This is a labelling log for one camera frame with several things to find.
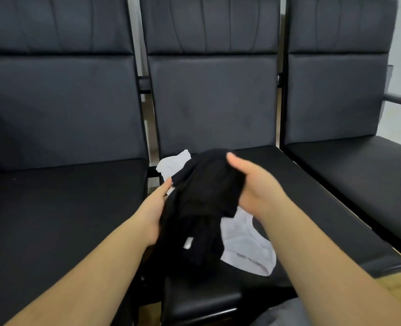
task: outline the forearm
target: forearm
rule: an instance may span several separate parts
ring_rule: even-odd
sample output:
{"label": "forearm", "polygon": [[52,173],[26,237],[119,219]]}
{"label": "forearm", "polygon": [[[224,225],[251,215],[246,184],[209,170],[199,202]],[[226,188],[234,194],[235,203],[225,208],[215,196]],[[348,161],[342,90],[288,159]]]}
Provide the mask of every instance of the forearm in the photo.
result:
{"label": "forearm", "polygon": [[401,325],[401,304],[288,197],[263,225],[315,325]]}
{"label": "forearm", "polygon": [[146,247],[141,217],[134,214],[7,325],[109,325]]}

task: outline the left hand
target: left hand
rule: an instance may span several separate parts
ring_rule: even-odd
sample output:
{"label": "left hand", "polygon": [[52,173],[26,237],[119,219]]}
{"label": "left hand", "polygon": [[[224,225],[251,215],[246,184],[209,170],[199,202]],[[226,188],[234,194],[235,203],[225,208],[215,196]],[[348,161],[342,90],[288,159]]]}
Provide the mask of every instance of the left hand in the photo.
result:
{"label": "left hand", "polygon": [[149,245],[154,245],[160,232],[160,217],[163,212],[164,202],[166,201],[166,192],[172,186],[172,179],[168,178],[159,186],[149,197],[147,197],[137,209],[133,217],[144,225],[145,235]]}

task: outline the white tag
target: white tag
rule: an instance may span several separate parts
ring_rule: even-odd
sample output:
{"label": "white tag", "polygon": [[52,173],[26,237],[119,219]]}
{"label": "white tag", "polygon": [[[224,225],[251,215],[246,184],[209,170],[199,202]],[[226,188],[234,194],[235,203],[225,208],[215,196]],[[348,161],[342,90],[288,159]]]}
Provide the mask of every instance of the white tag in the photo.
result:
{"label": "white tag", "polygon": [[184,244],[184,249],[190,249],[191,243],[193,242],[193,237],[188,237]]}

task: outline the row of chairs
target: row of chairs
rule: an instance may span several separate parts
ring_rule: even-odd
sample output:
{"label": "row of chairs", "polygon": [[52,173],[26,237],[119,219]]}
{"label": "row of chairs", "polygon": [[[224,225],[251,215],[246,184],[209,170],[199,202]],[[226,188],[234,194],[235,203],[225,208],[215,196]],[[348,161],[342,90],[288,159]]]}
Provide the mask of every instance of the row of chairs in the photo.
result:
{"label": "row of chairs", "polygon": [[[140,5],[160,158],[233,149],[373,277],[400,272],[401,146],[375,136],[383,99],[401,103],[384,96],[397,0],[287,0],[280,149],[280,0]],[[0,0],[0,325],[145,198],[143,83],[127,0]],[[249,321],[295,296],[280,263],[175,272],[164,325]],[[135,283],[114,325],[135,322]]]}

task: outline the chair backrest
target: chair backrest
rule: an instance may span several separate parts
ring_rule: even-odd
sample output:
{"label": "chair backrest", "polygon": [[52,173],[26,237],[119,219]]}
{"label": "chair backrest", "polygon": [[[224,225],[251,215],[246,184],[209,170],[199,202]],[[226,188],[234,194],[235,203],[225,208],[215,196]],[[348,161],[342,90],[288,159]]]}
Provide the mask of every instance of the chair backrest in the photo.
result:
{"label": "chair backrest", "polygon": [[0,170],[147,158],[127,0],[0,0]]}
{"label": "chair backrest", "polygon": [[287,0],[281,142],[375,135],[397,0]]}
{"label": "chair backrest", "polygon": [[160,156],[275,144],[280,0],[140,0]]}

